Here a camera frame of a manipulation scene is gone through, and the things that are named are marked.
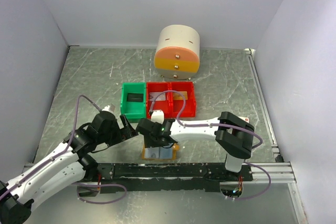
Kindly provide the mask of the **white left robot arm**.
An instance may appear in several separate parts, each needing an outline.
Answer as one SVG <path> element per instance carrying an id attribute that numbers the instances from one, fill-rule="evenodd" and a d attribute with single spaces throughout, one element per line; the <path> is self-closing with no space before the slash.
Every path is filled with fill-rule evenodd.
<path id="1" fill-rule="evenodd" d="M 92 122 L 75 128 L 45 158 L 21 175 L 1 182 L 1 223 L 24 223 L 33 208 L 73 183 L 99 177 L 98 163 L 91 154 L 100 144 L 108 147 L 138 135 L 125 115 L 117 118 L 99 112 Z"/>

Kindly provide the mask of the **tan leather card holder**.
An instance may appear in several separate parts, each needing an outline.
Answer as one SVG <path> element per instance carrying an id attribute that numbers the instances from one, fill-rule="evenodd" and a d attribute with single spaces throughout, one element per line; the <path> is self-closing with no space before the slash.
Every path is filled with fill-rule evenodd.
<path id="1" fill-rule="evenodd" d="M 142 159 L 143 160 L 157 160 L 168 161 L 175 160 L 177 152 L 180 150 L 178 144 L 174 144 L 171 147 L 143 147 Z"/>

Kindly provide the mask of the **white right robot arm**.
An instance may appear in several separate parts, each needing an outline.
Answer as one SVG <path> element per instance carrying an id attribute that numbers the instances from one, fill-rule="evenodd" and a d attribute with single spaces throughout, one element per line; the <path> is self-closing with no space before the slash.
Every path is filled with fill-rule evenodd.
<path id="1" fill-rule="evenodd" d="M 255 128 L 230 113 L 203 121 L 166 119 L 162 123 L 141 119 L 136 131 L 148 147 L 172 147 L 181 141 L 216 141 L 225 151 L 223 176 L 230 181 L 241 174 L 243 161 L 251 158 Z"/>

